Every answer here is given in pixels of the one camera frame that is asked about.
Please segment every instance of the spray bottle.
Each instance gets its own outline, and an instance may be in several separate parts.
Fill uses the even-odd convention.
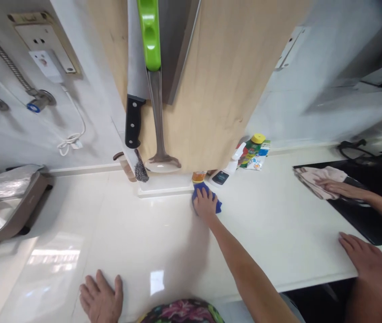
[[[221,170],[216,170],[209,178],[209,183],[216,187],[222,187],[228,178],[234,175],[234,172],[237,168],[237,161],[240,156],[242,156],[243,148],[245,148],[246,143],[242,143],[239,148],[235,151],[234,155],[231,156],[231,159],[226,168]]]

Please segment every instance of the metal spatula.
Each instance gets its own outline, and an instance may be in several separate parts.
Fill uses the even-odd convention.
[[[158,0],[137,0],[137,5],[156,134],[156,154],[146,161],[145,167],[154,173],[174,172],[182,166],[177,158],[166,153],[164,147]]]

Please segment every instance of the green handle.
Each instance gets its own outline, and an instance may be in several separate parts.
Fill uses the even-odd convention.
[[[146,68],[156,72],[161,68],[158,0],[137,0]]]

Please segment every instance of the knife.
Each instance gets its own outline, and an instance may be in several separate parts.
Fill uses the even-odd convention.
[[[131,149],[140,146],[141,108],[146,103],[146,99],[149,98],[140,30],[137,1],[128,0],[128,84],[125,144]]]
[[[163,103],[173,104],[187,58],[201,0],[159,0]],[[125,144],[140,146],[141,107],[151,99],[143,51],[139,9],[128,4],[128,84]]]

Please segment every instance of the hand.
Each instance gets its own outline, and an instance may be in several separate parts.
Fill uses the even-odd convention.
[[[193,201],[194,209],[198,216],[206,221],[208,218],[216,216],[217,202],[218,196],[213,198],[211,190],[207,194],[205,188],[202,188],[201,191],[197,189],[197,197]]]
[[[373,297],[382,302],[382,252],[356,236],[340,233],[340,244],[358,271],[358,279],[366,283]]]
[[[373,194],[372,192],[362,188],[357,188],[346,183],[336,182],[331,179],[317,180],[315,183],[322,186],[326,191],[358,200],[366,201]]]
[[[91,323],[117,323],[122,312],[121,278],[116,276],[113,291],[100,269],[95,277],[97,282],[86,276],[86,284],[80,285],[80,304]]]

